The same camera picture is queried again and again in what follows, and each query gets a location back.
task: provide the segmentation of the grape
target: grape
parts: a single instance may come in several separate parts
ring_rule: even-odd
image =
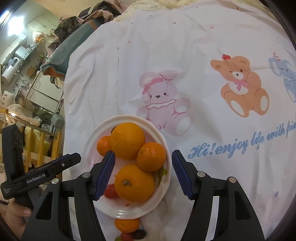
[[[131,233],[131,235],[134,239],[143,239],[146,237],[146,232],[142,229],[138,229],[135,232]]]

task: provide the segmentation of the tangerine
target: tangerine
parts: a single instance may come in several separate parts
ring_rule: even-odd
[[[147,172],[160,169],[166,158],[165,149],[156,142],[145,143],[138,152],[137,162],[140,168]]]
[[[138,227],[140,226],[140,220],[138,218],[136,219],[115,219],[115,226],[116,228],[127,234],[135,232]]]
[[[153,194],[153,175],[137,164],[130,164],[116,174],[114,187],[121,198],[130,202],[143,202]]]
[[[103,136],[96,144],[96,149],[101,156],[105,156],[107,151],[112,150],[110,146],[110,136]]]
[[[110,135],[110,146],[116,157],[123,160],[136,159],[145,143],[143,130],[132,122],[124,122],[114,128]]]

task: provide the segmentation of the human hand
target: human hand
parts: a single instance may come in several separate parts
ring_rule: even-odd
[[[0,212],[7,225],[21,239],[27,224],[24,217],[29,217],[32,214],[31,209],[10,199],[6,207],[0,208]]]

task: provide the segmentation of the pink bunny print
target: pink bunny print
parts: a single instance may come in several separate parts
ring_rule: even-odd
[[[173,80],[177,77],[175,70],[159,73],[148,72],[140,77],[143,88],[144,106],[137,110],[137,116],[150,121],[158,130],[164,129],[172,136],[181,136],[192,125],[192,116],[188,112],[190,100],[178,98],[177,87]]]

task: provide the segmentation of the white plate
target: white plate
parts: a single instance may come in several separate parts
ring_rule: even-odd
[[[133,122],[140,126],[145,133],[146,142],[157,142],[166,150],[166,160],[164,168],[168,170],[168,174],[162,177],[160,185],[158,184],[157,171],[154,172],[155,190],[152,196],[143,203],[132,203],[121,198],[108,199],[102,196],[94,205],[97,209],[106,215],[119,219],[134,219],[139,218],[153,209],[159,204],[163,196],[168,190],[170,184],[170,172],[172,167],[172,159],[165,142],[163,135],[149,121],[134,115],[117,115],[101,123],[88,138],[82,153],[82,160],[85,162],[83,171],[90,171],[94,164],[101,162],[103,157],[96,150],[96,144],[102,136],[109,136],[113,127],[123,122]],[[115,167],[109,180],[109,184],[114,183],[115,175],[123,167],[131,163],[136,163],[136,160],[125,161],[116,158]]]

